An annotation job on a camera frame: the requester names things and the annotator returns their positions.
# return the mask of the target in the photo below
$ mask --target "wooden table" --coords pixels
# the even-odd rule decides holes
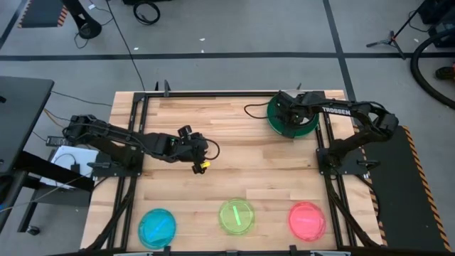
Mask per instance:
[[[325,93],[327,98],[344,99],[342,90]],[[127,128],[133,94],[117,92],[111,124]],[[318,172],[316,135],[313,132],[302,139],[286,139],[270,129],[267,120],[253,119],[243,111],[246,104],[268,100],[267,97],[150,99],[145,133],[177,135],[177,129],[189,124],[194,132],[217,141],[221,154],[211,161],[203,175],[193,174],[190,163],[168,164],[145,157],[144,171],[136,185],[128,251],[146,250],[139,242],[137,227],[142,216],[154,208],[165,208],[176,218],[173,251],[288,250],[289,245],[297,245],[298,250],[336,248],[326,187]],[[265,107],[250,110],[257,116],[265,114]],[[348,117],[332,114],[331,121],[335,138],[353,134]],[[321,126],[326,139],[324,125]],[[216,148],[210,146],[208,156],[215,153]],[[354,176],[345,176],[344,181],[351,213],[365,232],[381,243],[368,187]],[[81,247],[92,243],[110,219],[116,187],[117,178],[109,178],[93,192]],[[218,224],[220,206],[235,197],[246,198],[255,209],[254,228],[240,237],[226,234]],[[303,242],[289,230],[289,209],[299,201],[315,203],[326,216],[326,234],[315,242]],[[343,218],[340,224],[343,241],[348,244]],[[122,225],[120,220],[117,246]]]

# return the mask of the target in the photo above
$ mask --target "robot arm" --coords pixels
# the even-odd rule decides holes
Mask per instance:
[[[304,118],[326,112],[354,117],[360,121],[360,131],[347,139],[335,139],[326,151],[326,163],[333,168],[341,165],[344,156],[360,146],[370,142],[389,140],[398,126],[398,118],[389,113],[382,105],[375,102],[354,102],[345,100],[327,100],[313,92],[279,92],[277,95],[276,118],[290,125],[299,125]],[[370,114],[377,117],[371,120]]]
[[[193,162],[195,174],[203,174],[209,165],[205,162],[207,139],[198,132],[192,133],[188,125],[178,130],[178,137],[154,132],[140,134],[108,124],[89,114],[72,116],[69,126],[63,130],[63,136],[76,144],[94,146],[125,166],[134,163],[131,146],[168,163]],[[127,146],[117,146],[113,142]]]

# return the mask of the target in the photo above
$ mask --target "bicycle tire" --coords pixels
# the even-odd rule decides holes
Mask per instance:
[[[420,46],[415,49],[414,53],[412,54],[411,58],[411,74],[412,77],[416,80],[417,84],[425,91],[427,94],[432,96],[434,99],[439,101],[440,103],[446,105],[447,107],[452,108],[455,110],[455,101],[451,100],[450,98],[444,96],[440,92],[438,92],[436,89],[434,89],[428,81],[423,77],[422,73],[420,72],[419,69],[419,58],[420,55],[422,54],[423,50],[428,47],[430,44],[435,42],[436,40],[443,38],[445,36],[449,35],[455,35],[455,28],[451,28],[449,30],[446,30],[444,32],[438,33],[427,40],[425,40]]]

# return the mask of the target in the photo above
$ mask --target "floor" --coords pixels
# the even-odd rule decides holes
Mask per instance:
[[[107,8],[103,0],[94,2]],[[60,28],[17,28],[26,3],[0,0],[0,75],[52,79],[56,92],[104,103],[110,103],[116,91],[141,90],[113,22],[78,50],[70,17]],[[88,0],[81,3],[88,10]],[[301,82],[302,89],[343,89],[352,100],[384,104],[400,124],[410,127],[449,242],[455,245],[455,112],[420,89],[409,71],[410,60],[387,54],[395,53],[394,48],[365,47],[397,30],[419,1],[173,0],[157,4],[161,20],[153,26],[137,23],[132,8],[120,0],[110,4],[147,90],[165,79],[173,90],[289,89]],[[97,9],[89,14],[100,23],[110,19]],[[419,17],[412,23],[425,28]],[[406,27],[397,40],[410,55],[426,38]],[[453,83],[432,77],[435,69],[452,64],[453,58],[430,58],[444,51],[454,50],[429,46],[420,67],[431,84],[454,98]],[[60,117],[90,113],[105,120],[110,112],[59,95],[51,95],[46,108]],[[60,134],[45,115],[34,131],[42,137]],[[47,158],[51,148],[32,135],[26,150]],[[24,189],[18,202],[30,196]],[[15,209],[0,234],[5,255],[79,248],[86,208],[39,205],[32,224],[42,227],[42,233],[36,237],[16,233],[24,211]]]

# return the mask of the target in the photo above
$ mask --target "blue petri dish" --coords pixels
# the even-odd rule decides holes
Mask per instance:
[[[176,219],[165,209],[153,209],[142,217],[137,229],[142,245],[158,250],[166,247],[176,235]]]

